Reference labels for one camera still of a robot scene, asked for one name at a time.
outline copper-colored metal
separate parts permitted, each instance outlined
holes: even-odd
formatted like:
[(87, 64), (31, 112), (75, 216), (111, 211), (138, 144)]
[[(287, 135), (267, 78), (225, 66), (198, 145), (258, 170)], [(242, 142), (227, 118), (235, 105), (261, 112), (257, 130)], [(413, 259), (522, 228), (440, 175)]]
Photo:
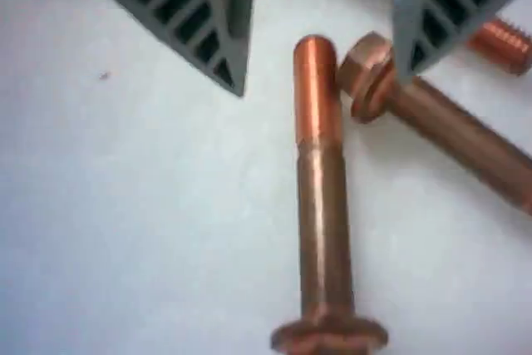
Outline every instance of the copper-colored metal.
[(388, 40), (375, 32), (363, 37), (347, 54), (337, 81), (353, 99), (353, 117), (369, 122), (390, 111), (532, 214), (532, 160), (421, 78), (396, 83)]
[(272, 334), (290, 355), (366, 355), (387, 343), (378, 323), (353, 317), (351, 257), (336, 53), (319, 36), (294, 52), (302, 318)]
[(532, 65), (532, 37), (500, 18), (484, 24), (466, 45), (513, 75), (525, 74)]
[(530, 36), (499, 18), (484, 24), (467, 46), (513, 75), (525, 74), (532, 65)]

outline bolt thread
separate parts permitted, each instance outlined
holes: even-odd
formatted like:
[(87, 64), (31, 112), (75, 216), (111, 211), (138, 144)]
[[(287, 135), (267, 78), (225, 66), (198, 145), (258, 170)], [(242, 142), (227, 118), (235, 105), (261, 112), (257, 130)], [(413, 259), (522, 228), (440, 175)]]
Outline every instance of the bolt thread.
[(469, 47), (507, 72), (520, 76), (532, 64), (532, 37), (522, 28), (496, 18), (485, 23), (468, 42)]

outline white surface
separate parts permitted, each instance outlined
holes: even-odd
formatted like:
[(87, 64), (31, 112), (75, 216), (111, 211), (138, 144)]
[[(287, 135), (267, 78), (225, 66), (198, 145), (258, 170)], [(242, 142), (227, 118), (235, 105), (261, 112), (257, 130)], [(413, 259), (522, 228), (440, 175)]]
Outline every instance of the white surface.
[[(112, 0), (0, 8), (0, 353), (270, 353), (299, 313), (293, 45), (320, 32), (342, 57), (390, 34), (388, 3), (256, 0), (243, 101)], [(532, 28), (530, 0), (506, 14)], [(429, 76), (532, 152), (532, 75), (459, 51)], [(394, 118), (345, 126), (383, 354), (530, 354), (532, 220)]]

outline bolt head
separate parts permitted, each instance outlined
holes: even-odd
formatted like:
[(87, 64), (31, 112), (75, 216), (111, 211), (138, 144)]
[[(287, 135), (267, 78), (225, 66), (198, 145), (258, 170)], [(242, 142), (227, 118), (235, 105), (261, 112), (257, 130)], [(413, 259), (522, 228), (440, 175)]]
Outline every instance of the bolt head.
[(378, 82), (392, 63), (392, 43), (370, 32), (349, 51), (337, 73), (340, 89), (352, 98), (352, 116), (369, 122), (384, 112)]
[(379, 323), (335, 315), (282, 326), (273, 332), (271, 341), (272, 349), (290, 355), (367, 355), (387, 343), (388, 333)]

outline bolt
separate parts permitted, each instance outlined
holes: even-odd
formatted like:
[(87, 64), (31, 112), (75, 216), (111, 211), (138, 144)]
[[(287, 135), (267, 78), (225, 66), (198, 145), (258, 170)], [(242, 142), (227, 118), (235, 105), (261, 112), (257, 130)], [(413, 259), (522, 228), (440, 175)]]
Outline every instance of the bolt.
[(356, 318), (336, 52), (320, 36), (294, 51), (302, 318), (272, 334), (289, 355), (366, 355), (387, 343), (378, 323)]
[(351, 113), (360, 122), (389, 110), (532, 214), (532, 160), (421, 78), (399, 85), (391, 42), (375, 32), (363, 37), (347, 54), (337, 82), (352, 98)]
[(503, 71), (519, 76), (532, 65), (532, 37), (496, 18), (474, 33), (466, 45)]

